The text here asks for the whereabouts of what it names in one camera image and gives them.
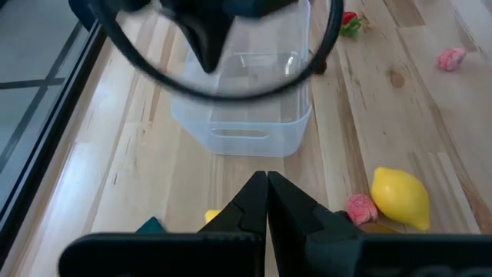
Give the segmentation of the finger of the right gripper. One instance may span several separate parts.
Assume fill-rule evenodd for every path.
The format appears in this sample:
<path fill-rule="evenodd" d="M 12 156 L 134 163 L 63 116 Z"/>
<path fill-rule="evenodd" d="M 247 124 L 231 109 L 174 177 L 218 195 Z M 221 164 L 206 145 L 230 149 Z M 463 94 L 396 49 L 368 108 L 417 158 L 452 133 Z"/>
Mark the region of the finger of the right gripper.
<path fill-rule="evenodd" d="M 204 72 L 210 72 L 208 31 L 202 17 L 185 5 L 164 5 L 163 11 L 182 30 Z"/>
<path fill-rule="evenodd" d="M 205 71 L 214 72 L 220 62 L 234 16 L 225 12 L 220 5 L 208 5 L 206 16 Z"/>

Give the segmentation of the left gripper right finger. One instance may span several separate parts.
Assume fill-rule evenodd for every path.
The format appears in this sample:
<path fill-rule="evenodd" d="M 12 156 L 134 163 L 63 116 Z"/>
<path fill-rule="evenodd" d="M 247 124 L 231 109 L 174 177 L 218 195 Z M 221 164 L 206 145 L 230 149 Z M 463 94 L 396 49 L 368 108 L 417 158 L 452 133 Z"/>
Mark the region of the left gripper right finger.
<path fill-rule="evenodd" d="M 269 172 L 268 224 L 280 276 L 355 276 L 363 232 L 278 172 Z"/>

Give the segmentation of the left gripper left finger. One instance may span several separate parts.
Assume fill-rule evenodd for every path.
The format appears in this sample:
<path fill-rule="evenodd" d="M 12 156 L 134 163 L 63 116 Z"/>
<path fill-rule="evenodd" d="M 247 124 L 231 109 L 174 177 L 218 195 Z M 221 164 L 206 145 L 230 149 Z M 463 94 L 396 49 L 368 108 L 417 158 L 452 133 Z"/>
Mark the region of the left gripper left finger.
<path fill-rule="evenodd" d="M 200 229 L 219 239 L 205 259 L 206 276 L 263 276 L 267 235 L 268 178 L 256 171 L 236 196 Z"/>

